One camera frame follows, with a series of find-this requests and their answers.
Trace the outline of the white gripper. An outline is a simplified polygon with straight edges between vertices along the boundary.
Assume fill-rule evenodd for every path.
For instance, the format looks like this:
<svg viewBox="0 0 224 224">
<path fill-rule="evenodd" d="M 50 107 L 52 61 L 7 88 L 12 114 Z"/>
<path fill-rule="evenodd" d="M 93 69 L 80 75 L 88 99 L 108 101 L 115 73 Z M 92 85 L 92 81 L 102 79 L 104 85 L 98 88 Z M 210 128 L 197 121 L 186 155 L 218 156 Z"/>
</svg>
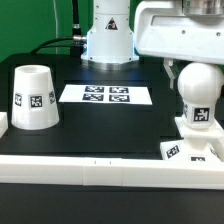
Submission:
<svg viewBox="0 0 224 224">
<path fill-rule="evenodd" d="M 219 12 L 196 15 L 184 0 L 144 0 L 135 12 L 134 34 L 140 55 L 165 58 L 173 89 L 179 73 L 174 59 L 224 65 L 224 2 Z"/>
</svg>

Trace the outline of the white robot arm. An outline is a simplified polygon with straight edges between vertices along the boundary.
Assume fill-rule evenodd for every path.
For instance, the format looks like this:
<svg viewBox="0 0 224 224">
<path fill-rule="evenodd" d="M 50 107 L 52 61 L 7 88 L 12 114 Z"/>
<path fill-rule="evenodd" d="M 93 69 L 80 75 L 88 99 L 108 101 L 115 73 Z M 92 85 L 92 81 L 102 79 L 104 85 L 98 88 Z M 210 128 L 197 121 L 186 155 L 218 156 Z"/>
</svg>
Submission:
<svg viewBox="0 0 224 224">
<path fill-rule="evenodd" d="M 82 61 L 119 70 L 140 55 L 161 57 L 171 80 L 177 60 L 224 65 L 224 0 L 142 0 L 129 26 L 130 0 L 93 0 Z"/>
</svg>

